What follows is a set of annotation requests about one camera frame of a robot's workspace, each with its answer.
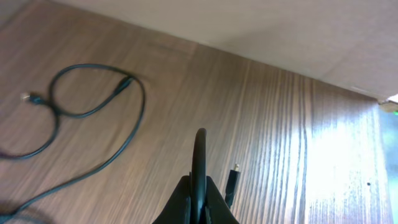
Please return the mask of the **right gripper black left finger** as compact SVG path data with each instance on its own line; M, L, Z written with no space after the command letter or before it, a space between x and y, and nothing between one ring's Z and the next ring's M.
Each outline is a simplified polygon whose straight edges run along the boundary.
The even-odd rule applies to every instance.
M190 177L183 176L153 224L189 224L191 214Z

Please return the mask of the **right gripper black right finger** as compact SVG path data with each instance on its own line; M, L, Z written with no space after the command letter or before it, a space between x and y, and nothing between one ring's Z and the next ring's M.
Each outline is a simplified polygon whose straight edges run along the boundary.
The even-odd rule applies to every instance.
M206 177L205 222L207 224L239 224L210 176Z

